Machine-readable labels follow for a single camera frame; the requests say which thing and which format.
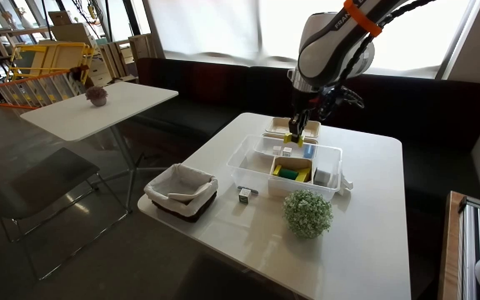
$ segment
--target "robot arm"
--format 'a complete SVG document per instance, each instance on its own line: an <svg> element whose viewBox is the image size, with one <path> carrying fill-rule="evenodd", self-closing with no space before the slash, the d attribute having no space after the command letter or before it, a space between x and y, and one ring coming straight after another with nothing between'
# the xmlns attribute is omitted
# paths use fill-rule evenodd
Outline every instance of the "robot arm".
<svg viewBox="0 0 480 300"><path fill-rule="evenodd" d="M374 60L374 37L396 17L432 0L346 0L339 14L316 14L304 29L299 62L291 75L296 114L291 140L301 142L312 115L326 120L341 102L364 107L362 99L344 87L349 77L364 74Z"/></svg>

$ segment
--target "chair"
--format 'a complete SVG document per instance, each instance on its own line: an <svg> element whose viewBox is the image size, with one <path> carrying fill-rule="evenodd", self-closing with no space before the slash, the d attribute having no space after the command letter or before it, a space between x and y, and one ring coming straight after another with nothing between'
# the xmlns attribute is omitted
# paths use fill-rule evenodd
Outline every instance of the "chair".
<svg viewBox="0 0 480 300"><path fill-rule="evenodd" d="M97 175L99 182L91 184L89 179L92 175ZM84 182L89 182L92 187L89 194L72 199L71 204L59 207L59 202L64 195L76 190ZM49 224L66 210L76 207L81 200L84 200L87 195L99 190L99 184L106 185L109 194L121 204L124 209L124 214L116 219L111 225L102 229L91 242L84 244L82 247L77 247L74 252L71 252L62 262L59 262L56 267L52 267L46 274L39 274L34 257L29 252L27 247L27 237L32 235L36 230L39 230L42 225ZM22 220L31 220L36 215L41 215L47 212L49 207L57 207L56 214L44 219L42 222L37 222L36 227L24 230L21 227ZM44 280L51 277L54 272L57 272L69 259L76 257L81 250L84 250L87 245L101 239L109 229L112 229L116 224L124 220L129 215L129 209L121 202L121 199L114 194L114 190L107 185L107 182L101 177L99 167L92 165L91 162L84 160L82 157L76 155L74 152L67 149L61 149L39 162L37 165L27 169L26 172L21 172L17 177L14 177L9 182L0 182L0 222L6 230L6 235L11 242L21 242L29 265L32 267L32 272L37 280ZM19 239L14 239L6 227L6 224L11 220L11 224L16 225L16 230L19 232Z"/></svg>

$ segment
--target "potted plant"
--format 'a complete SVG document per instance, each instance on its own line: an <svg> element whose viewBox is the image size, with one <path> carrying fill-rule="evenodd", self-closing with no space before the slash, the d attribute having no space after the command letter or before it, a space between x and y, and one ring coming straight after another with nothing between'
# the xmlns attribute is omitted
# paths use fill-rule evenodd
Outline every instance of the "potted plant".
<svg viewBox="0 0 480 300"><path fill-rule="evenodd" d="M86 92L87 99L94 104L94 107L104 107L107 104L107 90L102 87L91 87Z"/></svg>
<svg viewBox="0 0 480 300"><path fill-rule="evenodd" d="M316 239L331 227L332 205L319 194L297 190L284 202L291 230L301 239Z"/></svg>

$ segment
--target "square white table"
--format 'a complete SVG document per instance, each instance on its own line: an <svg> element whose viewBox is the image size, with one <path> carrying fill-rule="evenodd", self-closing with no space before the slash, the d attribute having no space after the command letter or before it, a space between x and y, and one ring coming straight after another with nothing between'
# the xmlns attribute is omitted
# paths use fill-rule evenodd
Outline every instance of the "square white table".
<svg viewBox="0 0 480 300"><path fill-rule="evenodd" d="M271 117L244 114L184 162L219 179L217 200L196 224L159 210L146 194L139 209L307 299L411 299L402 144L322 127L319 145L344 150L344 172L356 187L332 200L331 230L302 242L287 229L282 199L239 204L227 169L241 142L271 124Z"/></svg>
<svg viewBox="0 0 480 300"><path fill-rule="evenodd" d="M66 142L79 142L106 129L111 129L131 174L127 194L129 207L136 172L141 169L136 167L131 152L116 125L177 97L179 92L127 82L117 82L106 87L106 90L109 94L106 107L94 107L92 102L89 102L82 94L27 112L22 115L22 119L44 129L46 132L57 135Z"/></svg>

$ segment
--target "floor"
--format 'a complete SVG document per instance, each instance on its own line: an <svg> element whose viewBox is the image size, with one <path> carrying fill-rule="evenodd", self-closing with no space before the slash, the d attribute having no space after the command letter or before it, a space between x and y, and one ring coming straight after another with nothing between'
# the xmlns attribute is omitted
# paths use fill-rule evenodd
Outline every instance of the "floor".
<svg viewBox="0 0 480 300"><path fill-rule="evenodd" d="M99 134L79 144L64 144L57 137L21 119L22 112L0 109L0 177L41 157L69 147L97 164L104 177L124 170L122 155L109 134ZM134 155L157 154L132 142L136 129L122 125ZM142 195L152 175L139 177L132 204ZM111 182L117 195L127 192L127 177ZM102 225L124 210L104 190L89 197L27 240L36 265L47 270L62 255L89 240ZM0 299L297 299L266 279L206 250L194 240L134 212L101 240L66 264L44 282L37 282L27 264L24 244L11 244L0 224Z"/></svg>

